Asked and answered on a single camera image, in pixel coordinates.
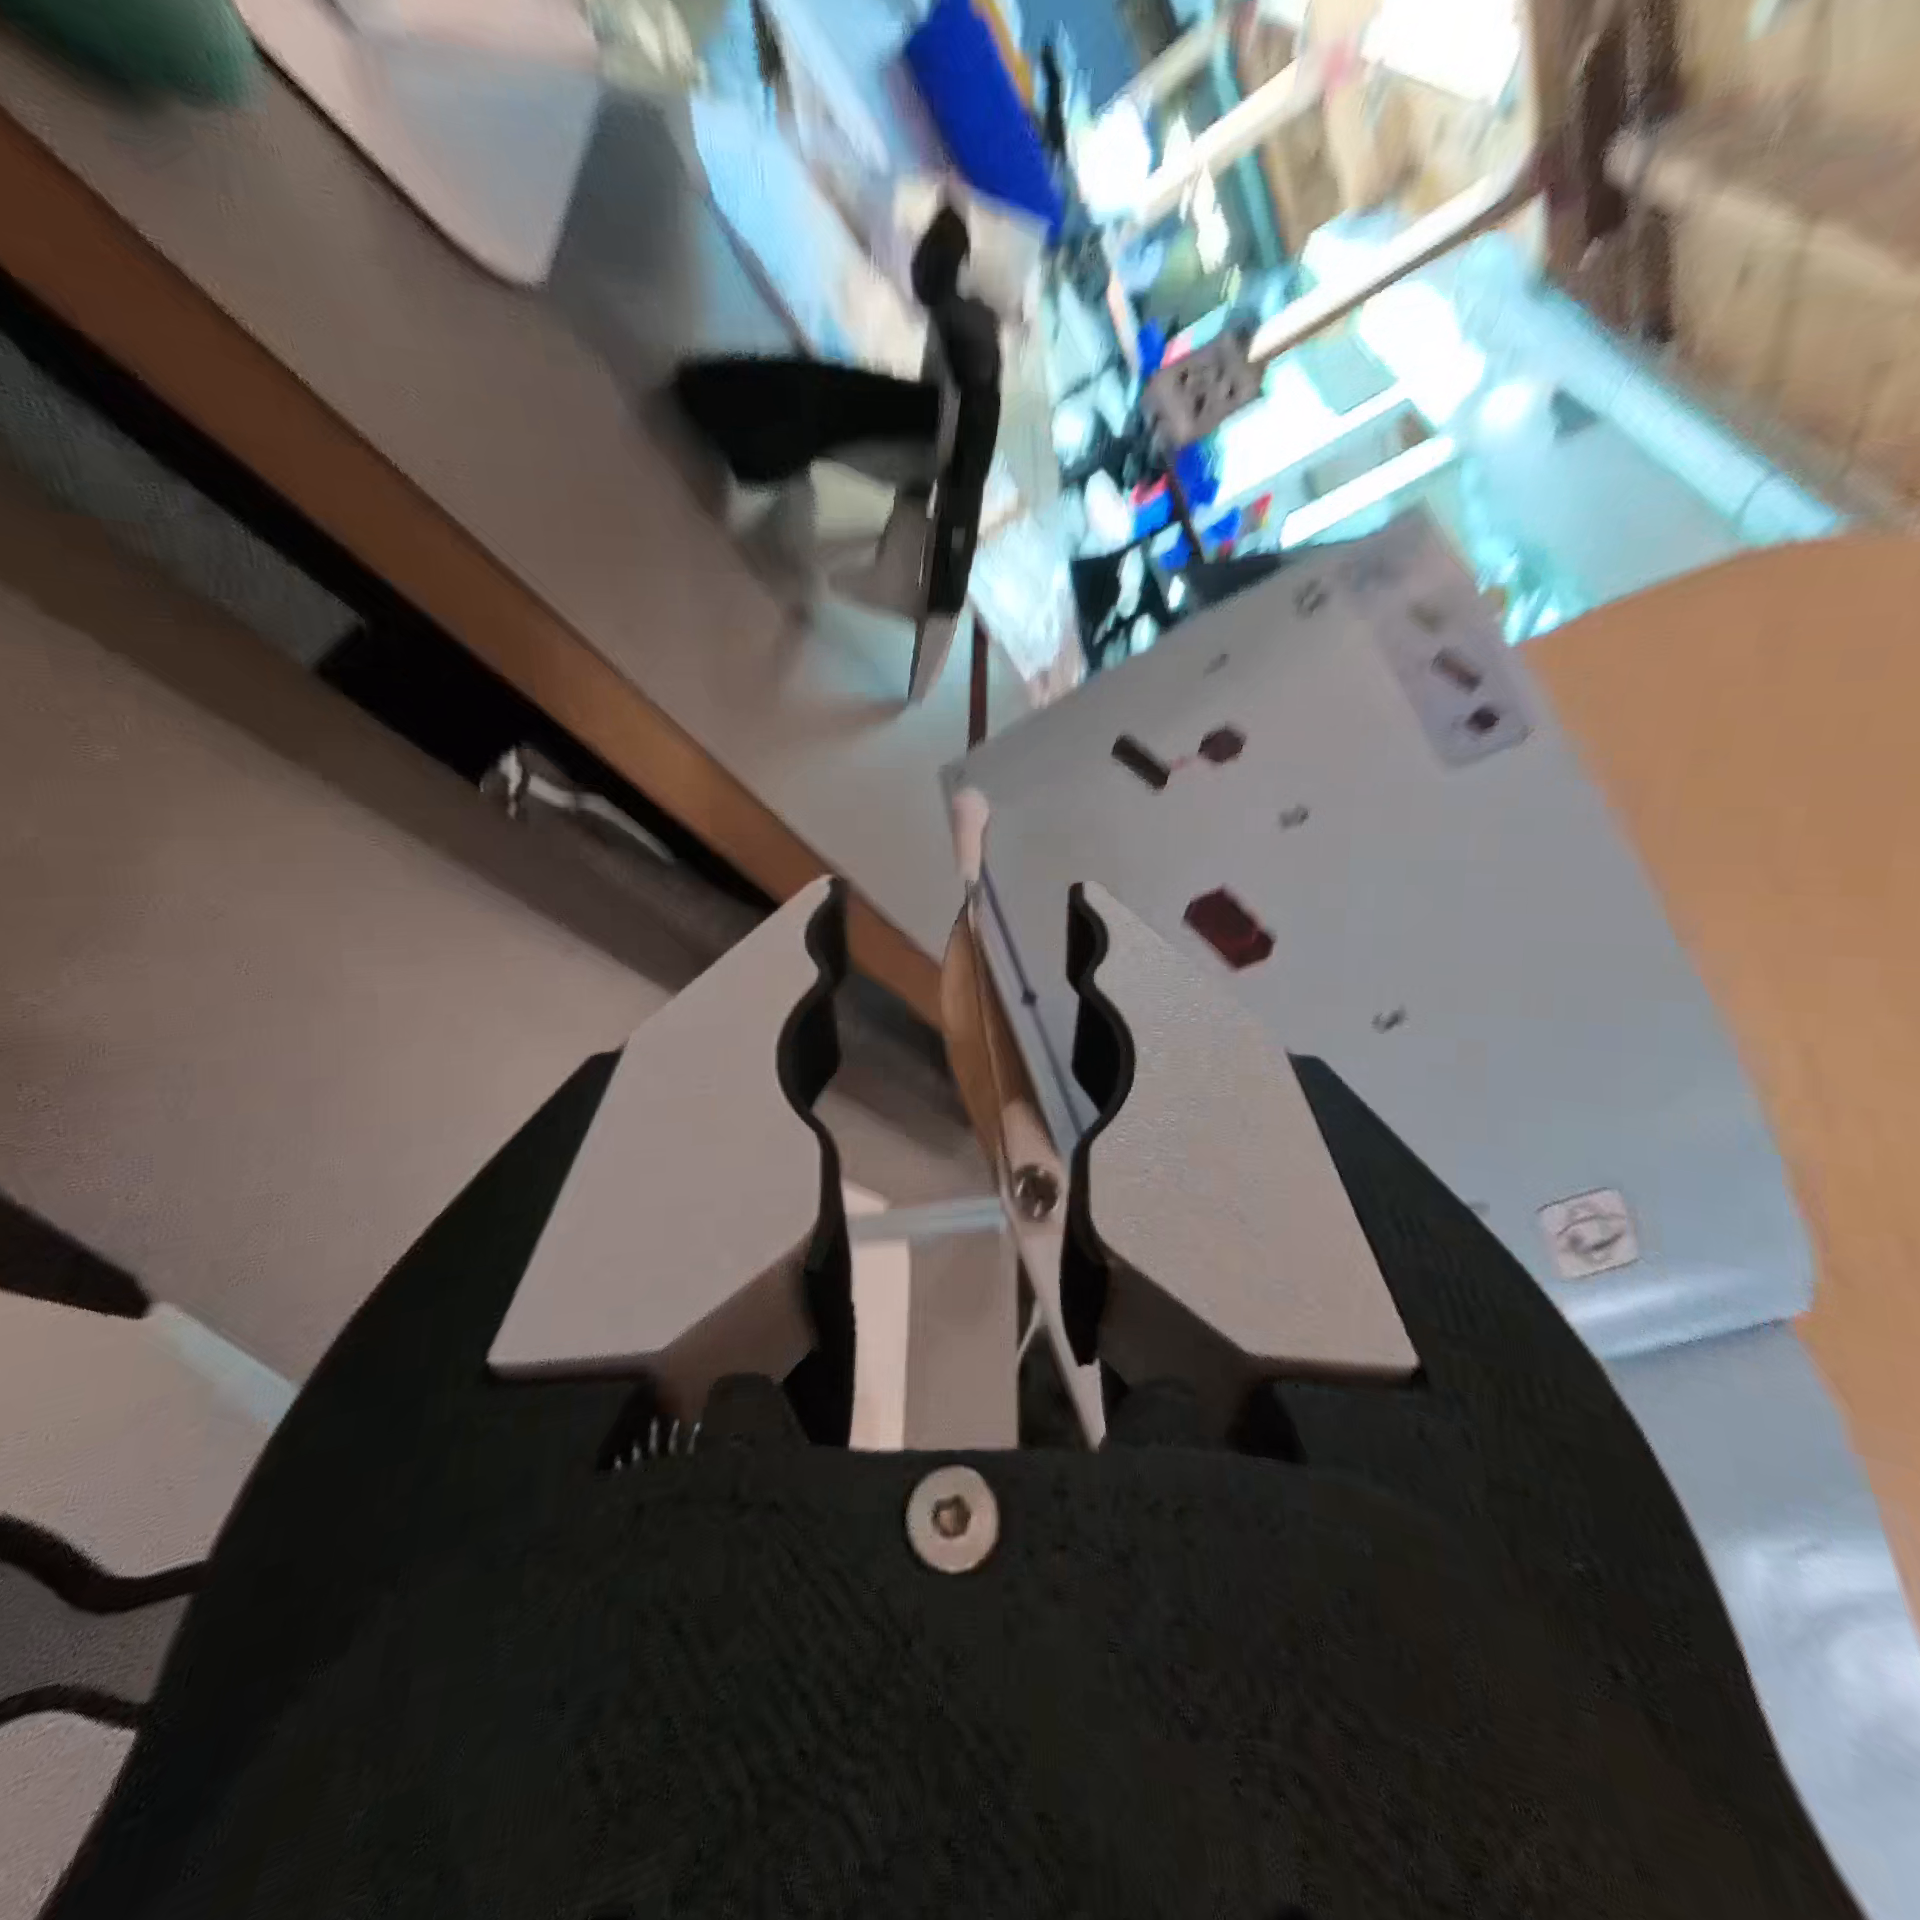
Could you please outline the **light blue instruction booklet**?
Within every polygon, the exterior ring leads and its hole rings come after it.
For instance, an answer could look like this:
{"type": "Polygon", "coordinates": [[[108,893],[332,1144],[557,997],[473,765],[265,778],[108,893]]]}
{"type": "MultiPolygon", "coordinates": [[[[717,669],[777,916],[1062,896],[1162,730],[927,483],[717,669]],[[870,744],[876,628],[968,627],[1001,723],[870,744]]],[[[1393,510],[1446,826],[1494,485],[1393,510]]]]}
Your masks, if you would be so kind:
{"type": "Polygon", "coordinates": [[[943,770],[1042,1028],[1095,879],[1476,1207],[1658,1436],[1833,1424],[1732,1030],[1423,512],[1316,547],[943,770]]]}

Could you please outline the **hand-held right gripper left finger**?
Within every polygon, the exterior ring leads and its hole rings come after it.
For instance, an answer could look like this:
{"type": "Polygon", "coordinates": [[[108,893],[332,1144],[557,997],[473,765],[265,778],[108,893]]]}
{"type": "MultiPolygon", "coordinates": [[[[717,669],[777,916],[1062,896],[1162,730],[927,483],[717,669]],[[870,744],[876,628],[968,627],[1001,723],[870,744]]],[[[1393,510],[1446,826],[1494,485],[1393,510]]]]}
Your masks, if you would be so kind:
{"type": "Polygon", "coordinates": [[[818,1101],[840,1066],[848,887],[815,879],[617,1053],[487,1367],[646,1383],[692,1426],[727,1376],[800,1381],[849,1440],[856,1332],[840,1158],[818,1101]]]}

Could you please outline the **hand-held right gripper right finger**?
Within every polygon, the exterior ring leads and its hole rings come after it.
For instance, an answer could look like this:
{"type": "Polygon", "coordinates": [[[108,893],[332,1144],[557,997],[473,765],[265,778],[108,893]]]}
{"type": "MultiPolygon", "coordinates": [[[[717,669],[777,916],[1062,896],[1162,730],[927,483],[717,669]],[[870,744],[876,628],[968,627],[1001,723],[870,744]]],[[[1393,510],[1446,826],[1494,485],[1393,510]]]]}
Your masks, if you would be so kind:
{"type": "Polygon", "coordinates": [[[1064,909],[1072,1082],[1060,1322],[1076,1364],[1170,1381],[1229,1432],[1281,1381],[1421,1371],[1285,1046],[1096,882],[1064,909]]]}

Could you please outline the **wood edged office desk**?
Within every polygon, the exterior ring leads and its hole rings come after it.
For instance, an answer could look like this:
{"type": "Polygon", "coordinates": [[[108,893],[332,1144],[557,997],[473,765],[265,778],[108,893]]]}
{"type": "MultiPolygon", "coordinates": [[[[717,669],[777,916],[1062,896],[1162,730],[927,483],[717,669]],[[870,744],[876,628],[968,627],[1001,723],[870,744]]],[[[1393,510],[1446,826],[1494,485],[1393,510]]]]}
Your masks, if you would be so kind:
{"type": "Polygon", "coordinates": [[[665,381],[786,344],[677,104],[600,111],[545,286],[436,236],[278,76],[116,102],[4,31],[4,275],[768,896],[848,882],[937,1018],[968,664],[748,538],[665,381]]]}

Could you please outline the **black office chair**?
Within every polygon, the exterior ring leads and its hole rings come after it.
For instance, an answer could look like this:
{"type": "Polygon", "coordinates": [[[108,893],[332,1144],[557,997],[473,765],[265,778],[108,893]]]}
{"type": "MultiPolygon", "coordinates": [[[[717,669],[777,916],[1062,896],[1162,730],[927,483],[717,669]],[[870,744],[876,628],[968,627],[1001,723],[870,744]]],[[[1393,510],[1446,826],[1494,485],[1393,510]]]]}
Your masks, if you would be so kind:
{"type": "Polygon", "coordinates": [[[943,675],[968,604],[1001,427],[1001,318],[968,283],[968,218],[942,197],[908,258],[927,328],[913,378],[804,354],[698,354],[668,394],[727,477],[786,490],[830,463],[888,490],[870,555],[831,590],[913,634],[905,699],[943,675]]]}

